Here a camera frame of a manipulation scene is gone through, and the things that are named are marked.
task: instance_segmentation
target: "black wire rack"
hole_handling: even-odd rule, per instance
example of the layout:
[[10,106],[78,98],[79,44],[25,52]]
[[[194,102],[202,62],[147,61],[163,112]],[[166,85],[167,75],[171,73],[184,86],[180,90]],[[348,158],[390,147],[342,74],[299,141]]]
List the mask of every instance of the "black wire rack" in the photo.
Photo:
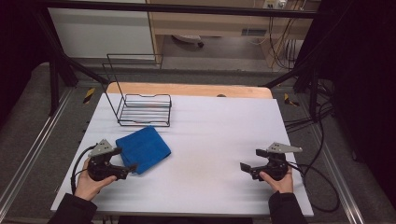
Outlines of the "black wire rack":
[[150,64],[158,65],[161,69],[162,62],[160,63],[136,63],[128,58],[136,55],[145,56],[160,56],[157,54],[107,54],[108,63],[103,63],[102,66],[105,70],[110,83],[116,82],[120,96],[114,100],[114,96],[109,96],[106,87],[102,85],[106,94],[107,100],[117,118],[120,126],[159,126],[170,127],[170,115],[172,108],[172,98],[169,94],[155,94],[155,95],[142,95],[142,94],[124,94],[116,67],[131,68],[136,64]]

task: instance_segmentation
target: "human hand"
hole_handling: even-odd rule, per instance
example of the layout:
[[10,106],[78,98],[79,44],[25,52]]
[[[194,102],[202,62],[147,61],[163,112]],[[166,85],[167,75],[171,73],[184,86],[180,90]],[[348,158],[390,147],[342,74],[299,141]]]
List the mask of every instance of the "human hand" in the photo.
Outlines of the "human hand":
[[75,192],[75,196],[87,201],[92,200],[103,187],[113,183],[113,181],[117,179],[114,175],[112,175],[101,181],[92,180],[87,171],[89,161],[90,158],[84,162],[84,168],[78,177],[78,184]]
[[279,191],[279,193],[293,193],[293,178],[291,176],[290,166],[286,175],[279,181],[274,180],[264,171],[260,172],[260,176],[271,186],[274,193],[277,191]]

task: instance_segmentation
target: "blue cloth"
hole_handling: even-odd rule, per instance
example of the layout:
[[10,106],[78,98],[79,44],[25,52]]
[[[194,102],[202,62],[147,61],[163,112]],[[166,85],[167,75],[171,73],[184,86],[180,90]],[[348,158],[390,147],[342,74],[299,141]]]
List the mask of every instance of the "blue cloth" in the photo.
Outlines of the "blue cloth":
[[143,174],[169,154],[171,149],[152,126],[116,140],[122,148],[121,158],[126,167],[137,164],[136,173]]

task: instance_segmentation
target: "desk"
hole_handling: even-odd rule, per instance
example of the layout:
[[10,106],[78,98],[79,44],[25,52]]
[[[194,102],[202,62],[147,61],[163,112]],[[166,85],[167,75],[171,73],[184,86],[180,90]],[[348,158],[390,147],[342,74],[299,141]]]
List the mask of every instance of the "desk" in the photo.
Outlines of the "desk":
[[[264,94],[262,98],[247,98],[243,93],[244,98],[241,98],[236,97],[235,91],[226,90],[244,87],[147,83],[120,85],[124,93],[147,93],[150,90],[158,93],[161,86],[162,93],[172,93],[171,126],[156,127],[172,154],[144,174],[129,175],[126,180],[119,180],[102,189],[93,201],[98,206],[98,213],[205,217],[262,217],[269,214],[267,200],[272,190],[263,182],[253,181],[239,167],[239,162],[253,166],[267,163],[266,159],[255,155],[256,148],[266,148],[275,141],[290,143],[276,100],[267,94],[269,90],[246,88]],[[115,83],[107,89],[111,101],[120,98],[115,93],[118,91]],[[212,91],[216,95],[233,94],[234,98],[196,96],[191,91],[194,89]],[[116,139],[141,128],[121,127],[103,95],[51,210],[56,210],[64,194],[71,191],[71,170],[82,150],[103,138],[114,147]],[[287,154],[287,159],[295,161],[292,154]],[[111,162],[122,165],[120,156],[113,157]],[[296,172],[293,178],[295,194],[303,213],[313,216],[302,179]]]

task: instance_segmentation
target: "gray carpet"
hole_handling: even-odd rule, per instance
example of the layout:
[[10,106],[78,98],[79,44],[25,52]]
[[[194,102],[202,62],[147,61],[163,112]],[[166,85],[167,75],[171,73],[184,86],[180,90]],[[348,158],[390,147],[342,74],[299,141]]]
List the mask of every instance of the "gray carpet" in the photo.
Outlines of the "gray carpet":
[[[179,54],[175,54],[173,57],[182,58]],[[171,65],[170,63],[167,69],[167,71],[162,71],[161,74],[149,71],[129,76],[123,75],[121,78],[136,82],[257,86],[275,77],[271,72],[252,71],[239,73],[240,71],[233,70],[224,73],[207,70],[189,71],[185,67],[177,70],[177,65]],[[78,76],[83,81],[91,81],[90,78],[85,76]],[[292,101],[298,101],[307,97],[307,94],[293,94],[291,89],[287,88],[288,86],[289,84],[286,83],[282,87],[273,89],[274,97],[279,102],[283,119],[306,118],[301,106],[287,105],[284,103],[283,97],[286,91],[290,94]],[[84,135],[83,131],[88,126],[87,121],[91,119],[101,94],[101,89],[96,88],[90,102],[84,105],[82,101],[88,88],[85,85],[74,88],[64,113],[51,133],[21,191],[11,205],[7,218],[29,217],[45,219],[50,218],[52,215],[50,206],[56,195],[55,190],[64,179],[66,170],[70,166],[70,162],[78,148],[78,141]],[[49,73],[46,67],[39,67],[33,72],[32,80],[25,93],[0,132],[0,148],[2,148],[0,158],[3,161],[3,169],[0,169],[0,177],[3,180],[0,183],[1,192],[5,190],[8,181],[15,174],[24,155],[26,155],[35,141],[48,117],[49,111]],[[337,117],[327,117],[323,120],[323,125],[325,141],[331,149],[366,223],[396,223],[394,208],[390,205],[381,188],[376,184],[366,165],[352,160],[351,151],[343,132],[338,126]],[[292,145],[304,149],[303,153],[295,154],[297,162],[309,163],[318,150],[312,129],[306,127],[290,133],[289,137]],[[323,174],[328,175],[327,168],[321,157],[319,157],[314,166]],[[335,196],[332,189],[315,172],[311,171],[309,173],[306,182],[308,197],[313,204],[321,208],[332,208],[335,205]],[[308,218],[310,223],[349,223],[342,205],[333,213],[320,212],[318,209],[314,209],[314,213],[314,217]],[[263,219],[256,219],[255,223],[268,223],[268,221],[269,219],[264,217]]]

